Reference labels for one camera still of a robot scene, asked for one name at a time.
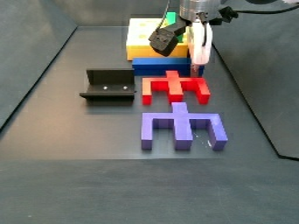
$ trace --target red puzzle piece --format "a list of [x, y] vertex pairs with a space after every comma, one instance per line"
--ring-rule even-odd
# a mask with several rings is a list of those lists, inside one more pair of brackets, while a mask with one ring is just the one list
[[142, 104], [152, 104], [152, 91], [167, 91], [168, 102], [183, 101], [183, 91], [193, 91], [200, 104], [207, 104], [211, 91], [203, 78], [180, 78], [177, 71], [165, 71], [165, 78], [142, 78]]

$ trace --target yellow block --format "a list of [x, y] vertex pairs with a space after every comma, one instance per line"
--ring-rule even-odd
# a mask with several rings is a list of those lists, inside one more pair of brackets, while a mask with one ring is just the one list
[[[126, 40], [125, 40], [125, 55], [126, 60], [133, 58], [154, 58], [162, 57], [154, 52], [149, 46], [149, 36], [154, 31], [156, 26], [160, 24], [160, 18], [130, 18]], [[168, 57], [187, 57], [188, 44], [185, 35], [183, 35], [183, 43], [179, 43]]]

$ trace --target gray wall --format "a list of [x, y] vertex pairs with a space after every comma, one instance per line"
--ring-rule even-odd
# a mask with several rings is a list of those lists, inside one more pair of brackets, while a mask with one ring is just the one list
[[[233, 9], [277, 10], [229, 0]], [[299, 158], [299, 10], [241, 15], [215, 27], [215, 45], [280, 155]]]
[[0, 0], [0, 128], [76, 28], [48, 0]]
[[[167, 0], [52, 0], [77, 25], [128, 26], [129, 18], [164, 13]], [[171, 1], [169, 11], [179, 11], [179, 0]]]

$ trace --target black bracket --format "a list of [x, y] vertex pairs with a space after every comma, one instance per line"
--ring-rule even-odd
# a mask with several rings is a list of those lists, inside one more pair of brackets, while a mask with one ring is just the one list
[[88, 69], [88, 91], [78, 95], [89, 101], [132, 101], [134, 99], [133, 69]]

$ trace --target blue block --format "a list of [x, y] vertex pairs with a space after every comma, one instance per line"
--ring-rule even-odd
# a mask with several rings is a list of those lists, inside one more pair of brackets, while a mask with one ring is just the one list
[[[179, 72], [181, 77], [191, 76], [191, 69], [189, 70], [175, 70]], [[165, 70], [162, 69], [134, 69], [134, 76], [165, 76]]]
[[[167, 70], [175, 70], [180, 76], [191, 75], [191, 58], [133, 58], [132, 67], [134, 76], [162, 76]], [[204, 66], [200, 66], [199, 76], [203, 75]]]
[[133, 58], [132, 66], [136, 69], [165, 69], [188, 68], [191, 66], [189, 58]]

